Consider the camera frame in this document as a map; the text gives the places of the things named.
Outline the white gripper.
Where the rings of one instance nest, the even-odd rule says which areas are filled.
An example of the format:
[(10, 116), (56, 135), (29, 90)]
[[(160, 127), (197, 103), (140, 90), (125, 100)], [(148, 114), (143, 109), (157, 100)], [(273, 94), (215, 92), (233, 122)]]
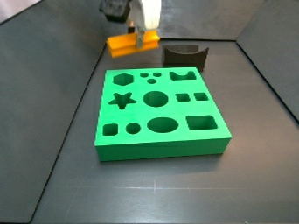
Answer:
[(128, 20), (136, 32), (136, 48), (144, 44), (144, 34), (156, 30), (160, 24), (161, 0), (131, 0)]

